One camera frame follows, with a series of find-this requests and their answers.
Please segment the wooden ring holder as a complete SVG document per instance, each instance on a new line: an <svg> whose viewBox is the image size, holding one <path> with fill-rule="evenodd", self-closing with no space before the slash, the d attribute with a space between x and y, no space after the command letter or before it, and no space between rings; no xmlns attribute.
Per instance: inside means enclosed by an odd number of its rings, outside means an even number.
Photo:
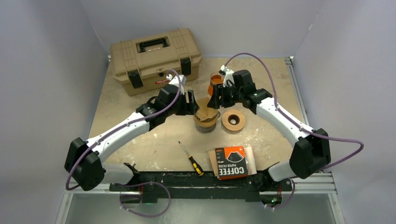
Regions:
<svg viewBox="0 0 396 224"><path fill-rule="evenodd" d="M224 112L221 121L224 128L231 132L241 131L246 125L245 115L236 109L230 109Z"/></svg>
<svg viewBox="0 0 396 224"><path fill-rule="evenodd" d="M203 128L209 128L209 127L212 127L212 126L217 124L217 120L219 119L219 117L220 117L220 115L217 114L217 115L215 115L213 117L210 117L210 118L207 118L207 119L204 119L204 120L198 120L198 117L194 116L193 120L194 120L194 123L197 126L203 127Z"/></svg>

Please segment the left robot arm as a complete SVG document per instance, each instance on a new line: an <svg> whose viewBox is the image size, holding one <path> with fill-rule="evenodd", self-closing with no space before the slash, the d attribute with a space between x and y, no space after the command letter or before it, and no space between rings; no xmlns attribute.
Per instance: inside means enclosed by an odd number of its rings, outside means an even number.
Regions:
<svg viewBox="0 0 396 224"><path fill-rule="evenodd" d="M81 187L84 191L95 188L105 178L103 162L119 148L163 124L169 116L194 115L198 108L193 90L184 92L176 85L167 84L157 96L110 130L88 140L75 138L64 164L69 174L65 188Z"/></svg>

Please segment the brown paper coffee filter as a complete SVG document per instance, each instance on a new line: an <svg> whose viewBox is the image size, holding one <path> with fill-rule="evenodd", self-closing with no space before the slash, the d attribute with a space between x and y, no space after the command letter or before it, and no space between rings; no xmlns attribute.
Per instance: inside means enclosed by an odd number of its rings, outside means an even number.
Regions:
<svg viewBox="0 0 396 224"><path fill-rule="evenodd" d="M218 110L207 106L209 101L210 101L210 99L208 97L201 98L196 101L196 103L199 106L199 109L197 110L197 112L194 116L197 116L198 120L204 120L204 119L213 117L218 114Z"/></svg>

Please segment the smoky glass carafe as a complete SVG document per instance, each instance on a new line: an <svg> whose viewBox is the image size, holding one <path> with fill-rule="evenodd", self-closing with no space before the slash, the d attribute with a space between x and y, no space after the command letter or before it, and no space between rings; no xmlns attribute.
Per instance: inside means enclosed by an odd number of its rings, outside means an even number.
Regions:
<svg viewBox="0 0 396 224"><path fill-rule="evenodd" d="M199 126L199 125L195 124L194 126L195 126L196 130L200 133L210 133L215 130L216 125L217 124L214 124L214 125L208 126L208 127L203 127L203 126Z"/></svg>

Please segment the coffee paper filter box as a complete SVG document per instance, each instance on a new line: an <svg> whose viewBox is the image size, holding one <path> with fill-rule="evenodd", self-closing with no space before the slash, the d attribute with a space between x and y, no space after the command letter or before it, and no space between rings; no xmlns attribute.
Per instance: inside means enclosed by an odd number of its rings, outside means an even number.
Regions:
<svg viewBox="0 0 396 224"><path fill-rule="evenodd" d="M248 175L243 146L216 148L215 155L220 180L243 178Z"/></svg>

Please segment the orange glass carafe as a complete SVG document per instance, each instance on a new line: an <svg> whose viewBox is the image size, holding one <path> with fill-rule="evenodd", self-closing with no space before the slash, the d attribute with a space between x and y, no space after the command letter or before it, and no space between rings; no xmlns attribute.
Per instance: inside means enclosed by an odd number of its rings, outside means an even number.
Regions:
<svg viewBox="0 0 396 224"><path fill-rule="evenodd" d="M209 82L209 86L208 86L208 94L210 96L212 96L213 94L213 89L215 87L215 85L217 84L223 84L223 76L221 75L221 73L219 71L213 72L210 76L210 82Z"/></svg>

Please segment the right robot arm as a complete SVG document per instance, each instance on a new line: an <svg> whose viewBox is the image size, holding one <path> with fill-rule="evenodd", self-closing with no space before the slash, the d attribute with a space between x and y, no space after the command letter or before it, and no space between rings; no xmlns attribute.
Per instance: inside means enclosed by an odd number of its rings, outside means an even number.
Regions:
<svg viewBox="0 0 396 224"><path fill-rule="evenodd" d="M256 88L248 70L234 72L222 67L219 74L224 80L214 85L208 107L228 108L241 103L275 127L293 147L288 161L264 170L262 183L266 189L275 189L284 179L305 179L330 163L330 144L324 129L314 130L285 111L271 93Z"/></svg>

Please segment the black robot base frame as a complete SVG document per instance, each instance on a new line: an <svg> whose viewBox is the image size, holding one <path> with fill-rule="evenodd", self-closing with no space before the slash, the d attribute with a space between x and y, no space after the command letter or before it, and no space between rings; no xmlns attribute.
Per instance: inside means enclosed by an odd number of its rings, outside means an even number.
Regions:
<svg viewBox="0 0 396 224"><path fill-rule="evenodd" d="M265 185L263 172L239 179L219 180L212 171L198 176L192 171L141 171L130 187L113 183L91 184L89 193L113 193L142 197L143 203L158 199L240 199L278 206L287 195L336 193L330 173L315 173L306 179L294 178Z"/></svg>

